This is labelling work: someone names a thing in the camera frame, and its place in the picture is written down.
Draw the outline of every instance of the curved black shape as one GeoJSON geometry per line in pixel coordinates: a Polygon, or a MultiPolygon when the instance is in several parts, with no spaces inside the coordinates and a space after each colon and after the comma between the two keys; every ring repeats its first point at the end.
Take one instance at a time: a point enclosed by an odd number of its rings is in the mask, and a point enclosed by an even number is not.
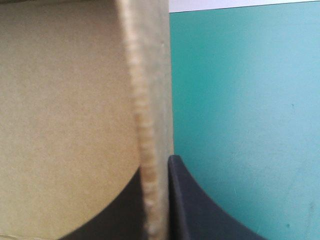
{"type": "Polygon", "coordinates": [[[169,157],[168,169],[172,240],[264,240],[215,204],[180,156],[169,157]]]}
{"type": "Polygon", "coordinates": [[[145,240],[138,169],[122,192],[97,216],[60,240],[145,240]]]}

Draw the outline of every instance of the white ceiling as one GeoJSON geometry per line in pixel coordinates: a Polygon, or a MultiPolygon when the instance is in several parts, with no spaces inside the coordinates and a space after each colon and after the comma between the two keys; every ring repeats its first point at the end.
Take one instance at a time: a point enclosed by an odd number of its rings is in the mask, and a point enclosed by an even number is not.
{"type": "Polygon", "coordinates": [[[316,2],[315,0],[169,0],[170,13],[226,9],[269,4],[316,2]]]}

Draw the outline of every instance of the dark plastic piece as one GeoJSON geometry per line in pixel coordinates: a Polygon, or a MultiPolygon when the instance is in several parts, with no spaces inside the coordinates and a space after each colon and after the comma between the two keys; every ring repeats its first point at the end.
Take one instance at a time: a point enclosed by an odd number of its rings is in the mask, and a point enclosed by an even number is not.
{"type": "Polygon", "coordinates": [[[139,169],[102,212],[60,240],[146,240],[139,169]]]}
{"type": "Polygon", "coordinates": [[[264,240],[215,204],[180,156],[170,156],[168,168],[172,240],[264,240]]]}

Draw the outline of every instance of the cardboard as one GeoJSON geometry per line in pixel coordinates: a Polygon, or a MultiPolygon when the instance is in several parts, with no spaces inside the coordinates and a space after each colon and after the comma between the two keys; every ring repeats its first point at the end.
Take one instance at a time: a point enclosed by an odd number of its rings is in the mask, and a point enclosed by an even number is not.
{"type": "Polygon", "coordinates": [[[133,91],[150,240],[168,238],[168,169],[173,154],[168,1],[119,0],[133,91]]]}
{"type": "Polygon", "coordinates": [[[138,168],[113,1],[0,4],[0,239],[58,239],[138,168]]]}

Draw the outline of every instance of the wall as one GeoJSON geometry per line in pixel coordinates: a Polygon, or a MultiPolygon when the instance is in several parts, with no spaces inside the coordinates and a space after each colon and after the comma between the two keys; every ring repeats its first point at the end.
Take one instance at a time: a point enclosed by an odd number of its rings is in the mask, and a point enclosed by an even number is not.
{"type": "Polygon", "coordinates": [[[320,3],[170,14],[175,154],[271,240],[320,236],[320,3]]]}

